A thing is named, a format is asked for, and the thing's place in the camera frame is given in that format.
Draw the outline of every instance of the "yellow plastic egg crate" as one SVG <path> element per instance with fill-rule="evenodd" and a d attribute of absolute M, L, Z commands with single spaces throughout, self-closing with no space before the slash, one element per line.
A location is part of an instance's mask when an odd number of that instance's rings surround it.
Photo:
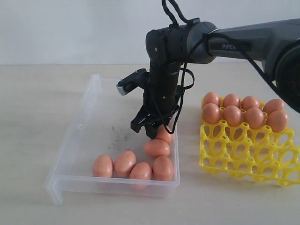
<path fill-rule="evenodd" d="M 270 126 L 253 130 L 245 122 L 231 127 L 225 120 L 217 124 L 204 121 L 200 130 L 200 167 L 211 174 L 227 172 L 234 178 L 276 180 L 281 186 L 299 184 L 300 146 L 293 144 L 293 136 L 291 128 L 276 133 Z"/>

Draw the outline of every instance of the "transparent plastic container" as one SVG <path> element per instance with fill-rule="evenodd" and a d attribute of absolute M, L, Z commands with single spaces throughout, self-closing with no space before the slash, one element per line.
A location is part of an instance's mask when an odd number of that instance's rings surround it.
<path fill-rule="evenodd" d="M 93 177 L 92 165 L 101 154 L 109 154 L 115 161 L 126 149 L 136 154 L 138 162 L 150 164 L 154 159 L 144 150 L 149 140 L 144 129 L 135 133 L 130 122 L 143 104 L 143 90 L 138 88 L 121 96 L 116 88 L 118 80 L 102 79 L 93 75 L 84 93 L 74 119 L 60 147 L 44 187 L 54 205 L 62 205 L 64 191 L 102 194 L 171 197 L 180 183 L 177 131 L 170 143 L 169 158 L 174 165 L 172 181 L 132 180 Z M 146 184 L 144 190 L 136 191 L 133 184 Z"/>

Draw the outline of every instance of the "brown egg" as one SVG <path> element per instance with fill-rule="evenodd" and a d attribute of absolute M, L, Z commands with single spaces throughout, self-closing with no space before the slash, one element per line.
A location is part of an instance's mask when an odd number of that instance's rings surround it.
<path fill-rule="evenodd" d="M 273 132 L 281 132 L 286 128 L 288 121 L 288 115 L 283 110 L 277 110 L 268 116 L 266 125 L 269 125 Z"/>
<path fill-rule="evenodd" d="M 259 129 L 264 125 L 264 114 L 259 108 L 250 108 L 245 112 L 244 121 L 250 128 Z"/>
<path fill-rule="evenodd" d="M 136 164 L 130 172 L 130 179 L 150 180 L 152 178 L 152 168 L 149 163 L 141 162 Z M 133 184 L 135 190 L 143 190 L 147 187 L 144 184 Z"/>
<path fill-rule="evenodd" d="M 94 161 L 93 164 L 94 177 L 112 177 L 113 176 L 113 161 L 109 155 L 101 155 Z"/>
<path fill-rule="evenodd" d="M 232 127 L 238 126 L 243 121 L 242 112 L 234 105 L 230 105 L 224 109 L 223 118 L 227 121 L 228 125 Z"/>
<path fill-rule="evenodd" d="M 229 94 L 226 95 L 223 100 L 223 107 L 226 108 L 227 106 L 234 105 L 240 108 L 240 97 L 236 94 Z"/>
<path fill-rule="evenodd" d="M 126 150 L 118 155 L 114 163 L 114 170 L 119 177 L 127 177 L 135 163 L 135 154 L 130 150 Z"/>
<path fill-rule="evenodd" d="M 202 118 L 210 124 L 216 124 L 221 120 L 221 111 L 218 106 L 208 103 L 202 110 Z"/>
<path fill-rule="evenodd" d="M 157 134 L 156 134 L 156 137 L 157 139 L 160 139 L 160 140 L 163 140 L 167 143 L 170 143 L 173 139 L 173 135 L 169 134 L 164 125 L 160 125 L 157 129 Z"/>
<path fill-rule="evenodd" d="M 153 174 L 156 180 L 171 181 L 174 175 L 174 165 L 166 156 L 159 156 L 153 163 Z"/>
<path fill-rule="evenodd" d="M 283 100 L 279 98 L 275 98 L 267 102 L 264 107 L 263 111 L 266 112 L 268 115 L 270 115 L 272 112 L 277 110 L 284 110 L 285 109 L 285 103 Z"/>
<path fill-rule="evenodd" d="M 156 138 L 148 141 L 144 148 L 146 153 L 153 158 L 158 156 L 168 156 L 171 152 L 170 146 L 167 142 Z"/>
<path fill-rule="evenodd" d="M 219 95 L 213 91 L 208 92 L 203 98 L 202 106 L 204 107 L 208 103 L 213 103 L 213 104 L 217 105 L 218 107 L 220 107 L 221 100 L 220 100 Z"/>
<path fill-rule="evenodd" d="M 253 108 L 253 107 L 260 108 L 260 106 L 261 106 L 261 104 L 256 97 L 247 96 L 243 99 L 241 108 L 247 111 L 248 109 Z"/>

